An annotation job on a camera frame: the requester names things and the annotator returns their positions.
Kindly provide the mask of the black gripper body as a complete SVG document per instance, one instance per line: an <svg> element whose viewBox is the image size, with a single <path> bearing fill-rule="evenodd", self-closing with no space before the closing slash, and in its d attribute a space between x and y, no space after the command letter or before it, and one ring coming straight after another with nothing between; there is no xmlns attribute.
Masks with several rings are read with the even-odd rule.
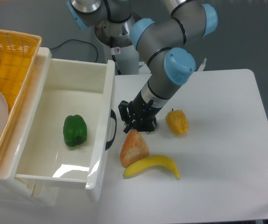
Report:
<svg viewBox="0 0 268 224"><path fill-rule="evenodd" d="M137 94L133 101L128 105L129 117L136 119L138 122L138 132L153 132L157 127L156 115L161 110L153 107L155 101L150 99L146 102L141 95Z"/></svg>

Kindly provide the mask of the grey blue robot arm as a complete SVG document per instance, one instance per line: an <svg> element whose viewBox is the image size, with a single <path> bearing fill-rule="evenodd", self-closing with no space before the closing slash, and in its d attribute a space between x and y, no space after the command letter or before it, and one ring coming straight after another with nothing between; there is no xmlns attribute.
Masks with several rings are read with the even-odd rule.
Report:
<svg viewBox="0 0 268 224"><path fill-rule="evenodd" d="M129 0L69 0L67 7L80 28L95 27L97 38L110 48L133 46L151 71L151 77L130 102L119 104L124 132L152 132L156 114L196 69L186 43L215 31L215 8L195 0L167 0L170 18L156 24L134 19Z"/></svg>

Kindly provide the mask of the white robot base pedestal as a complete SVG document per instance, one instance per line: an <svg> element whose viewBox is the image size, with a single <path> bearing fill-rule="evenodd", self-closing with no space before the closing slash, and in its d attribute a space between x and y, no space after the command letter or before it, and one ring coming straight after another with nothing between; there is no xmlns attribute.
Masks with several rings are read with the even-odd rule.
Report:
<svg viewBox="0 0 268 224"><path fill-rule="evenodd" d="M139 73L139 53L130 39L134 24L134 18L130 17L123 23L105 20L94 26L94 33L103 46L105 59L115 62L116 74L119 75Z"/></svg>

